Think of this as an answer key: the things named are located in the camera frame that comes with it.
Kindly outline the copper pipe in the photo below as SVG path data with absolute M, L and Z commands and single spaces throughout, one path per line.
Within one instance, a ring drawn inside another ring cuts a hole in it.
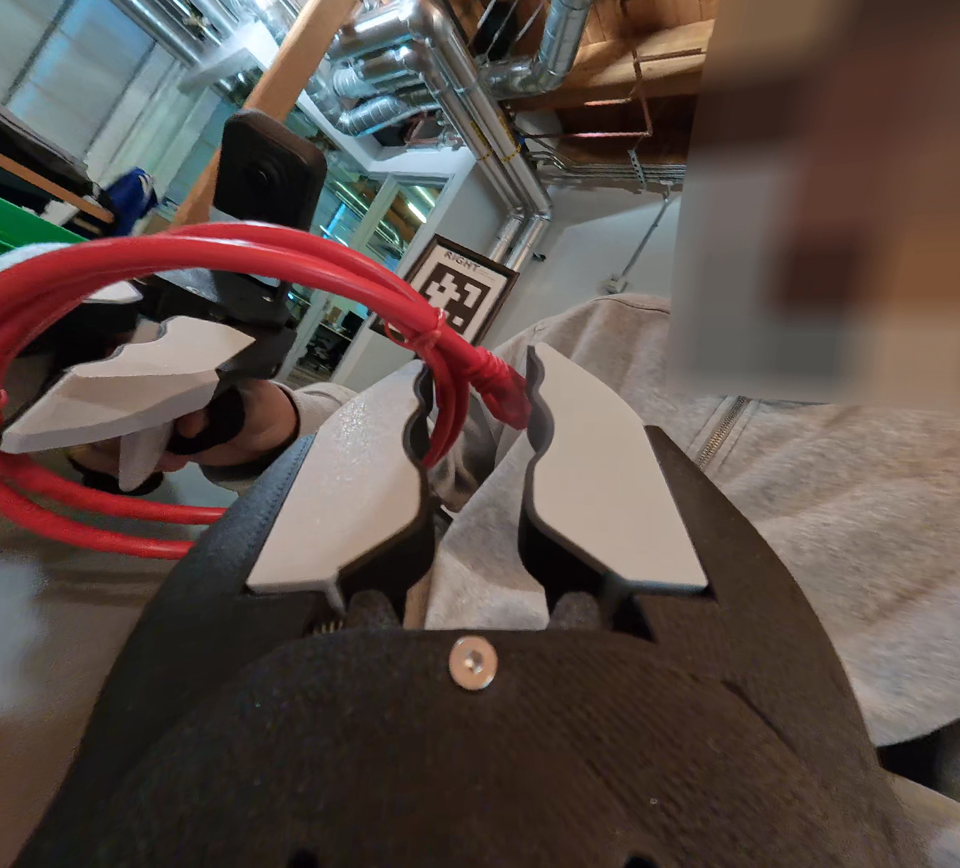
M 719 0 L 597 0 L 559 113 L 578 142 L 650 138 L 666 102 L 695 96 Z

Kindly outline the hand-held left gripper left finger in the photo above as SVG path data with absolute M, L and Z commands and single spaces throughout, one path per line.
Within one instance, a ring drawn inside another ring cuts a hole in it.
M 351 399 L 316 432 L 246 586 L 314 591 L 344 613 L 377 591 L 403 614 L 435 554 L 424 458 L 433 381 L 410 364 Z

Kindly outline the blue object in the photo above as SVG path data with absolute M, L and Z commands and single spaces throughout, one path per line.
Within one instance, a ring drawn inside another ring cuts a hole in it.
M 139 166 L 126 170 L 102 187 L 101 197 L 117 223 L 135 223 L 159 203 L 154 179 Z

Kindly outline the person's right hand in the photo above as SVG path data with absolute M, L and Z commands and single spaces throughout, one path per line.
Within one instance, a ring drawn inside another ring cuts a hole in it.
M 220 487 L 240 491 L 258 478 L 296 440 L 300 418 L 291 396 L 269 381 L 245 380 L 225 391 L 243 406 L 243 424 L 222 444 L 193 454 L 165 451 L 155 469 L 173 473 L 188 464 Z

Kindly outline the metal strut channel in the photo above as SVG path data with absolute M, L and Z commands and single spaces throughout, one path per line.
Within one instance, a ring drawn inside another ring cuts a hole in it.
M 532 152 L 530 161 L 547 184 L 577 189 L 620 189 L 633 193 L 671 193 L 682 189 L 688 167 L 683 163 L 650 163 L 635 151 L 626 162 L 580 162 L 550 147 Z

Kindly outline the wooden ceiling beam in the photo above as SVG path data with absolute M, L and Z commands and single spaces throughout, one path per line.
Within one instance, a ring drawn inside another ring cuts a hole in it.
M 328 55 L 337 32 L 361 0 L 306 0 L 282 22 L 275 53 L 242 102 L 242 109 L 284 124 Z

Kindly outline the person's right forearm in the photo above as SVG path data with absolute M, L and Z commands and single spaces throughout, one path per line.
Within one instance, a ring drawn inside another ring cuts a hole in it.
M 330 419 L 333 414 L 335 414 L 342 406 L 344 406 L 354 397 L 354 392 L 350 389 L 330 382 L 318 382 L 301 389 L 292 389 L 279 382 L 273 383 L 281 386 L 291 396 L 300 423 L 298 431 L 299 434 L 297 435 L 295 441 L 272 463 L 272 465 L 270 465 L 270 467 L 273 466 L 291 447 L 293 447 L 296 442 L 315 434 L 324 422 Z M 259 475 L 258 478 L 266 473 L 270 467 L 268 467 L 261 475 Z M 249 489 L 258 480 L 258 478 L 252 479 L 249 484 L 243 487 L 240 491 L 232 491 L 236 494 L 241 494 Z

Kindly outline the bundle of silver pipes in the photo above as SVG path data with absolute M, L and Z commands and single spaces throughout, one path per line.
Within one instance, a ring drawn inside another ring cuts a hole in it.
M 507 206 L 489 257 L 520 271 L 552 218 L 551 201 L 441 0 L 393 0 L 342 27 L 327 53 L 342 61 L 400 45 Z

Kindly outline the person's grey hoodie torso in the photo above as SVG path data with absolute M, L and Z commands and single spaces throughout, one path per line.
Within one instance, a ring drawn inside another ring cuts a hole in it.
M 544 342 L 662 428 L 741 511 L 806 594 L 871 738 L 906 742 L 959 716 L 959 429 L 940 412 L 692 397 L 666 386 L 666 301 L 594 299 L 495 353 Z M 431 473 L 451 513 L 419 623 L 540 629 L 543 589 L 518 553 L 526 436 L 475 399 Z

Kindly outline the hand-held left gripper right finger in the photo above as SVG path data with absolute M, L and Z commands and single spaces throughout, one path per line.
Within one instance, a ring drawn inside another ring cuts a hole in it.
M 569 594 L 605 614 L 642 592 L 702 594 L 707 574 L 641 417 L 545 343 L 528 349 L 526 374 L 519 556 L 548 611 Z

